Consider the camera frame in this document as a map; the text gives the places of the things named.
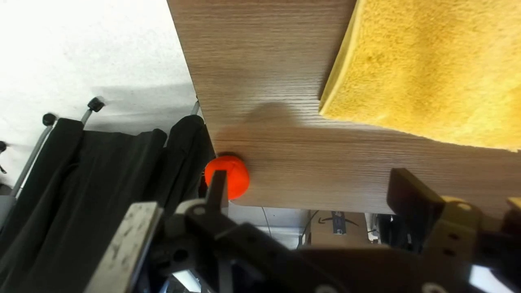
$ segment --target black fabric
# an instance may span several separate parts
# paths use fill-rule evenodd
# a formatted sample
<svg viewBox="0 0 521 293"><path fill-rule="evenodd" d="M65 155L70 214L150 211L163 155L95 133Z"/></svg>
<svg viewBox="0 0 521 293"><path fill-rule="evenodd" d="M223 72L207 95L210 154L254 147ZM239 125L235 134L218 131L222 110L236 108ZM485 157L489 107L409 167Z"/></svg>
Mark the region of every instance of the black fabric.
<svg viewBox="0 0 521 293"><path fill-rule="evenodd" d="M197 115L168 142L160 129L83 131L60 118L0 234L0 293L83 291L129 204L153 198L174 209L213 155Z"/></svg>
<svg viewBox="0 0 521 293"><path fill-rule="evenodd" d="M197 196L200 173L213 157L208 129L199 115L187 115L171 128L158 177L151 185L165 214L174 214L179 201Z"/></svg>

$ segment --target black plastic part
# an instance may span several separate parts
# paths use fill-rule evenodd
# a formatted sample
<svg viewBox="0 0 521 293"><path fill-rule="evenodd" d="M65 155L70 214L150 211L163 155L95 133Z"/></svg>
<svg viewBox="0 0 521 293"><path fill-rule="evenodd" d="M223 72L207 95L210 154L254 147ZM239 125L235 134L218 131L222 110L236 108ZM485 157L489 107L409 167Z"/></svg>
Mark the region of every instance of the black plastic part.
<svg viewBox="0 0 521 293"><path fill-rule="evenodd" d="M104 107L104 102L96 95L86 105L88 108L99 112Z"/></svg>
<svg viewBox="0 0 521 293"><path fill-rule="evenodd" d="M412 250L422 252L422 243L443 211L443 198L407 169L392 169L388 203L405 224L402 229L410 234L412 242L419 243Z"/></svg>
<svg viewBox="0 0 521 293"><path fill-rule="evenodd" d="M47 113L42 115L42 123L44 123L46 126L54 125L54 121L55 121L55 113L47 112Z"/></svg>
<svg viewBox="0 0 521 293"><path fill-rule="evenodd" d="M0 152L3 152L7 149L7 141L0 139Z"/></svg>

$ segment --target black machine part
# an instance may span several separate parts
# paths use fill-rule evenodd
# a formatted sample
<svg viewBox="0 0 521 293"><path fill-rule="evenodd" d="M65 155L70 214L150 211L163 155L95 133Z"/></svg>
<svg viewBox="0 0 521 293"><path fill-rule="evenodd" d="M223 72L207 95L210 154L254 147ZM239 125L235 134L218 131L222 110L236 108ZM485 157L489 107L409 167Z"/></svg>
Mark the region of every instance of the black machine part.
<svg viewBox="0 0 521 293"><path fill-rule="evenodd" d="M480 291L469 282L472 263L489 265L511 289L521 289L521 230L508 222L516 216L502 229L484 227L477 206L443 201L407 169L392 169L388 199L415 235L415 250L288 250L256 225L223 214L218 203L225 191L226 170L217 170L207 198L163 214L134 291L161 291L181 269L194 271L202 291L223 293Z"/></svg>

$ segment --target metal rod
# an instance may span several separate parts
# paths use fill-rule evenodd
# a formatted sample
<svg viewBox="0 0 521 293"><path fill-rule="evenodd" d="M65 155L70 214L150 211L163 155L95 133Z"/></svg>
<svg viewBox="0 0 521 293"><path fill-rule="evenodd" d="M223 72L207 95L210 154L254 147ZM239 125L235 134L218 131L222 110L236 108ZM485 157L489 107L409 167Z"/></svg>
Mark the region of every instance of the metal rod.
<svg viewBox="0 0 521 293"><path fill-rule="evenodd" d="M38 141L36 141L36 144L34 144L34 147L33 147L33 151L29 154L28 162L23 165L23 169L21 169L21 172L18 175L18 180L16 180L16 183L13 186L15 198L20 196L20 190L28 180L28 172L33 169L33 164L36 162L36 157L41 152L41 149L42 149L51 129L52 129L52 125L47 125L46 129L39 134L39 138L38 138Z"/></svg>
<svg viewBox="0 0 521 293"><path fill-rule="evenodd" d="M88 108L88 110L83 113L83 116L81 116L81 123L83 123L83 125L86 125L86 121L88 121L88 118L91 116L91 113L93 113L91 108Z"/></svg>

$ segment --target wood grain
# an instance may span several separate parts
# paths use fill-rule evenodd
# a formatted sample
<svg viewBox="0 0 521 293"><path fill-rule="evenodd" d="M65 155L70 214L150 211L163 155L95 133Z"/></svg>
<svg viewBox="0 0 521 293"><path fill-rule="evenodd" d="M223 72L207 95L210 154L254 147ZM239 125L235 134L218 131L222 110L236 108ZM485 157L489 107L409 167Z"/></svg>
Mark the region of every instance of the wood grain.
<svg viewBox="0 0 521 293"><path fill-rule="evenodd" d="M169 0L215 147L246 157L241 203L384 211L391 167L430 186L506 209L521 155L324 120L319 94L344 37L350 0Z"/></svg>

